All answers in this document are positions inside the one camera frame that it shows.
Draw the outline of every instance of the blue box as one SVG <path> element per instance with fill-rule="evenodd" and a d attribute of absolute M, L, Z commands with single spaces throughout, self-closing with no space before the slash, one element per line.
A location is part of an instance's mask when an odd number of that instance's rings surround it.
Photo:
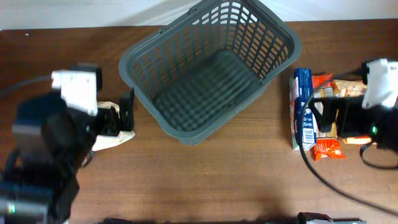
<path fill-rule="evenodd" d="M 304 104 L 311 94 L 312 73 L 309 68 L 296 68 L 294 75 L 290 78 L 290 128 L 292 131 L 293 150 L 300 150 L 297 141 L 299 140 L 298 128 Z M 303 121 L 303 147 L 310 150 L 317 143 L 317 128 L 315 117 L 310 108 L 305 110 Z"/>

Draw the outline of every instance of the white label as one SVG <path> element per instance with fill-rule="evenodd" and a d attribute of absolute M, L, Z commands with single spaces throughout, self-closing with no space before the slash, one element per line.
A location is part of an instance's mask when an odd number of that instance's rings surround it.
<path fill-rule="evenodd" d="M 294 101 L 297 97 L 299 97 L 299 80 L 295 78 L 290 92 L 290 100 Z"/>
<path fill-rule="evenodd" d="M 367 64 L 368 90 L 363 98 L 362 108 L 371 108 L 375 105 L 383 105 L 392 108 L 398 97 L 398 62 L 388 62 L 387 59 L 379 59 Z"/>
<path fill-rule="evenodd" d="M 314 143 L 315 139 L 313 137 L 313 129 L 303 128 L 303 142 L 304 143 Z"/>
<path fill-rule="evenodd" d="M 333 96 L 333 89 L 332 88 L 325 88 L 326 97 Z"/>
<path fill-rule="evenodd" d="M 313 93 L 314 98 L 321 98 L 321 93 L 320 92 L 314 92 Z"/>
<path fill-rule="evenodd" d="M 52 72 L 52 79 L 52 88 L 61 89 L 61 97 L 69 108 L 97 115 L 95 73 L 59 70 Z"/>

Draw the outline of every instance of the black cable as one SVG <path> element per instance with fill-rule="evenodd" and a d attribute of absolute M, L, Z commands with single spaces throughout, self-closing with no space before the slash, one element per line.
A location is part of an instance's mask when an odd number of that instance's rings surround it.
<path fill-rule="evenodd" d="M 6 165 L 4 166 L 5 174 L 10 172 L 15 167 L 15 164 L 17 163 L 18 160 L 18 156 L 19 156 L 19 148 L 15 149 L 8 155 L 8 158 L 6 160 Z"/>
<path fill-rule="evenodd" d="M 37 83 L 37 82 L 44 82 L 44 81 L 48 81 L 48 80 L 51 80 L 51 75 L 44 75 L 44 76 L 40 76 L 37 78 L 33 78 L 31 80 L 21 81 L 19 83 L 16 83 L 16 84 L 10 86 L 10 87 L 0 90 L 0 99 L 4 98 L 10 92 L 18 90 L 19 88 L 21 88 L 23 86 L 30 85 L 30 84 Z"/>
<path fill-rule="evenodd" d="M 352 75 L 354 73 L 358 73 L 360 72 L 359 70 L 356 71 L 352 71 L 352 72 L 346 72 L 346 73 L 342 73 L 337 75 L 335 78 L 331 79 L 331 80 L 327 80 L 324 83 L 322 83 L 317 90 L 319 90 L 321 87 L 323 87 L 324 85 L 326 85 L 327 83 L 331 82 L 334 79 L 340 79 L 343 77 L 346 77 L 347 75 Z M 327 180 L 325 180 L 321 175 L 318 174 L 318 172 L 312 167 L 310 161 L 308 160 L 307 156 L 305 155 L 305 151 L 304 151 L 304 147 L 303 147 L 303 122 L 304 122 L 304 114 L 305 114 L 305 109 L 308 107 L 309 102 L 313 99 L 313 93 L 308 97 L 307 102 L 304 104 L 303 108 L 302 108 L 302 113 L 301 113 L 301 117 L 300 117 L 300 128 L 298 131 L 298 135 L 299 135 L 299 140 L 298 140 L 298 146 L 300 147 L 300 153 L 301 156 L 303 157 L 303 160 L 305 162 L 305 164 L 307 165 L 308 169 L 312 172 L 312 174 L 318 178 L 318 180 L 323 183 L 324 185 L 326 185 L 328 188 L 332 189 L 332 191 L 338 193 L 339 195 L 346 197 L 354 202 L 360 203 L 362 205 L 366 205 L 368 207 L 374 208 L 376 210 L 379 210 L 381 212 L 393 215 L 395 217 L 398 217 L 398 212 L 391 210 L 389 208 L 385 208 L 383 206 L 377 205 L 375 203 L 372 202 L 368 202 L 366 200 L 357 198 L 349 193 L 346 193 L 340 189 L 338 189 L 337 187 L 335 187 L 334 185 L 332 185 L 331 183 L 329 183 Z"/>
<path fill-rule="evenodd" d="M 83 163 L 81 164 L 81 166 L 80 166 L 81 169 L 86 168 L 86 167 L 93 161 L 93 159 L 94 159 L 94 151 L 91 150 L 91 151 L 88 153 L 88 156 L 89 156 L 89 158 L 86 159 L 86 161 L 83 162 Z"/>
<path fill-rule="evenodd" d="M 364 157 L 363 157 L 363 153 L 369 149 L 369 147 L 373 144 L 373 142 L 367 143 L 366 145 L 361 147 L 361 150 L 359 150 L 359 156 L 361 156 L 361 159 L 363 161 L 363 163 L 365 163 L 365 165 L 375 168 L 375 169 L 380 169 L 380 170 L 397 170 L 398 169 L 398 165 L 397 166 L 379 166 L 379 165 L 375 165 L 372 164 L 370 162 L 368 162 Z"/>

